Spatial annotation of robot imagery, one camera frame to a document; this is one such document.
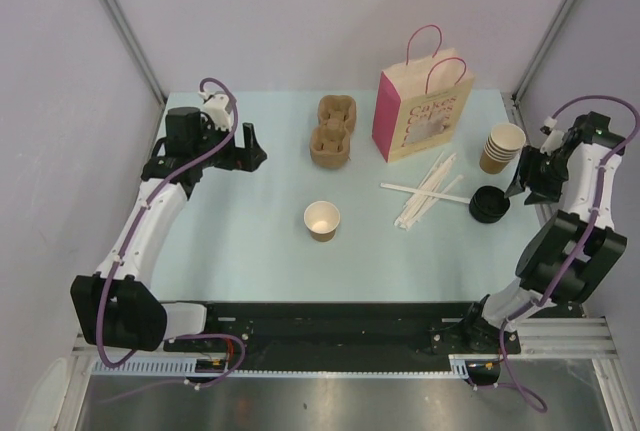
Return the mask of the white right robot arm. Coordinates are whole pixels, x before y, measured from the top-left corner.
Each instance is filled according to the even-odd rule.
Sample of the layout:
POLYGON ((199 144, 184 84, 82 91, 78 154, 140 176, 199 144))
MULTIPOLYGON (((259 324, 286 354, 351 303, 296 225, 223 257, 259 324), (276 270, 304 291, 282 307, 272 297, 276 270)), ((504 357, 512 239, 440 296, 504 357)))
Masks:
POLYGON ((523 251, 514 281, 470 307, 461 327, 469 350, 486 351, 501 332, 514 332, 544 308, 584 302, 624 253, 627 239, 614 229, 611 192, 626 142, 609 122, 590 112, 559 132, 548 119, 546 141, 523 149, 508 188, 483 186, 472 196, 469 212, 484 224, 498 222, 510 197, 522 192, 527 204, 560 207, 523 251))

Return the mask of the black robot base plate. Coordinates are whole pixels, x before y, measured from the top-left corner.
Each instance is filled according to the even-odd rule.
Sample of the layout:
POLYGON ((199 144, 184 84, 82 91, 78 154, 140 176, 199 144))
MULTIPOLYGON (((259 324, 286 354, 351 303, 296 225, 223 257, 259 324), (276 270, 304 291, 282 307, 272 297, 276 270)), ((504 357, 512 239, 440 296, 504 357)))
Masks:
POLYGON ((448 355, 477 359, 520 350, 514 333, 480 317, 476 302, 209 303, 199 338, 167 352, 222 352, 232 337, 243 371, 411 373, 440 371, 448 355))

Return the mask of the single brown paper cup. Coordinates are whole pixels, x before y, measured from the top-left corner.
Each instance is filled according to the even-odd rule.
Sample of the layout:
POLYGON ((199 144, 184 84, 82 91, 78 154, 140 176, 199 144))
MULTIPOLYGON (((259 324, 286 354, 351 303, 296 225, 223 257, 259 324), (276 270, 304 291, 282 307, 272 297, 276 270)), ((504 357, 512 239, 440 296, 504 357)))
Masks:
POLYGON ((341 222, 341 214, 333 203, 315 201, 305 209, 303 221, 314 240, 328 242, 335 236, 341 222))

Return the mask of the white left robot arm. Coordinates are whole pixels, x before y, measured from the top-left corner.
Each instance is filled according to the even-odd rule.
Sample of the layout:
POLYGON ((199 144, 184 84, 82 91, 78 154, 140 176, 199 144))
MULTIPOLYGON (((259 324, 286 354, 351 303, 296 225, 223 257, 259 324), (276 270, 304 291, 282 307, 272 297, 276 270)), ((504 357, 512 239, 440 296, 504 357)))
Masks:
POLYGON ((203 304, 161 303, 149 290, 170 228, 205 169, 253 172, 266 160, 254 127, 238 124, 227 95, 175 107, 143 167, 134 208, 108 256, 90 276, 78 276, 71 298, 85 340, 107 347, 154 351, 186 336, 197 349, 214 348, 221 327, 203 304))

